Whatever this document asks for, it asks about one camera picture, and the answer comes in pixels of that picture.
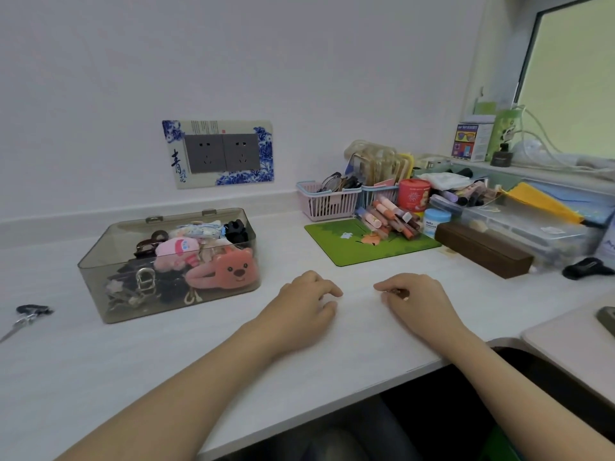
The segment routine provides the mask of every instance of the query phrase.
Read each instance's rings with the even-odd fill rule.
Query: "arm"
[[[455,364],[497,423],[530,461],[607,461],[615,446],[527,380],[468,330],[442,285],[403,273],[377,283],[382,301],[408,328]],[[399,290],[406,294],[392,294]]]
[[[325,333],[336,303],[331,281],[308,271],[286,284],[254,320],[99,426],[57,461],[192,460],[228,403],[276,357]]]

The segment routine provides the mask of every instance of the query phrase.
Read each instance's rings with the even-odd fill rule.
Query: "green mouse pad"
[[[306,225],[305,229],[338,267],[441,246],[423,234],[409,241],[392,232],[388,239],[381,240],[356,218]]]

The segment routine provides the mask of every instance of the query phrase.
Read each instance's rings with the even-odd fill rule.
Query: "colorful box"
[[[484,162],[493,123],[459,123],[451,156],[467,162]]]

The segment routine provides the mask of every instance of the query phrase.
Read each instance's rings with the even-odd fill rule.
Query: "small basket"
[[[354,215],[358,195],[361,188],[342,189],[341,192],[330,190],[316,192],[322,185],[316,181],[301,181],[297,183],[301,209],[311,221],[346,218]]]
[[[399,193],[399,185],[395,186],[363,186],[361,188],[361,196],[358,198],[357,207],[368,208],[372,205],[374,199],[383,195],[388,200],[397,203],[397,195]]]

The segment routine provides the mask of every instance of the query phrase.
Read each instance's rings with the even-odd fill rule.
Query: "red jar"
[[[429,201],[431,184],[424,179],[404,179],[399,182],[397,205],[410,212],[423,212]]]

